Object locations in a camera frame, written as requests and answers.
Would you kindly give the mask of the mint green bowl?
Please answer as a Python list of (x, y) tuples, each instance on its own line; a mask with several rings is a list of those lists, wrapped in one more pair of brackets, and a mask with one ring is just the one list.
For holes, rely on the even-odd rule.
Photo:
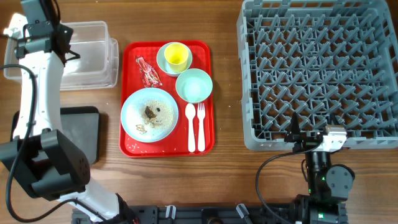
[(175, 89), (184, 101), (192, 104), (201, 103), (211, 95), (213, 80), (204, 70), (190, 68), (178, 76)]

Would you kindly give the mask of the red snack wrapper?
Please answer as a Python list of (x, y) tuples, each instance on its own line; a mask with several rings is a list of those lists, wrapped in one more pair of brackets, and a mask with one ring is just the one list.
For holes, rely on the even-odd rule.
[(138, 55), (136, 63), (139, 67), (145, 88), (158, 88), (163, 85), (156, 70), (144, 60), (143, 56)]

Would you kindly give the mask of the large light blue plate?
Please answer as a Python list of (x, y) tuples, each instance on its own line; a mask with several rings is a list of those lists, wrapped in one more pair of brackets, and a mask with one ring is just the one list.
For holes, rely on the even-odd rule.
[[(136, 124), (141, 120), (140, 116), (138, 115), (138, 110), (147, 100), (164, 101), (173, 108), (174, 125), (169, 129), (169, 131), (159, 133), (158, 135), (148, 136), (141, 135), (136, 130)], [(134, 92), (123, 103), (121, 109), (121, 126), (127, 135), (134, 140), (144, 143), (152, 143), (166, 138), (175, 129), (178, 116), (179, 110), (177, 102), (174, 100), (171, 94), (161, 90), (160, 88), (143, 88)]]

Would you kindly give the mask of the yellow plastic cup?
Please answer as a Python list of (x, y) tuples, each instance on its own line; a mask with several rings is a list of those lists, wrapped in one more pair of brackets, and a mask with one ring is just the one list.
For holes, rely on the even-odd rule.
[(173, 72), (180, 73), (186, 69), (189, 51), (184, 44), (179, 42), (169, 44), (165, 49), (164, 56)]

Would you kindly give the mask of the food scraps and rice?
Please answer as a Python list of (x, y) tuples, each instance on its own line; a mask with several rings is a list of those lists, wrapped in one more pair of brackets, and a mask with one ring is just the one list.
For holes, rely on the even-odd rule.
[(136, 130), (141, 135), (158, 135), (167, 132), (174, 125), (173, 108), (164, 101), (147, 100), (139, 108), (141, 120), (136, 124)]

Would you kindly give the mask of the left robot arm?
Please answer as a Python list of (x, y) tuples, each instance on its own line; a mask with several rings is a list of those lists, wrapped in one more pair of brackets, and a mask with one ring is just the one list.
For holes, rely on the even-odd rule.
[(122, 197), (103, 188), (90, 174), (84, 152), (63, 134), (60, 85), (67, 62), (80, 58), (71, 49), (72, 28), (62, 24), (56, 1), (22, 1), (21, 29), (4, 35), (16, 41), (16, 68), (22, 73), (19, 118), (12, 138), (1, 144), (1, 162), (9, 171), (5, 200), (14, 210), (11, 187), (17, 182), (32, 198), (69, 204), (93, 223), (138, 223)]

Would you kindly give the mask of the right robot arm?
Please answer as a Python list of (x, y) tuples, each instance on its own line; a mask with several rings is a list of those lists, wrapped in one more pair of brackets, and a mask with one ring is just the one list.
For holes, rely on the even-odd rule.
[(347, 132), (334, 115), (314, 137), (304, 135), (297, 113), (292, 115), (284, 141), (294, 143), (294, 152), (305, 154), (302, 172), (308, 184), (308, 195), (298, 195), (290, 204), (289, 219), (293, 223), (348, 223), (345, 202), (355, 173), (346, 165), (331, 162), (331, 155), (346, 139)]

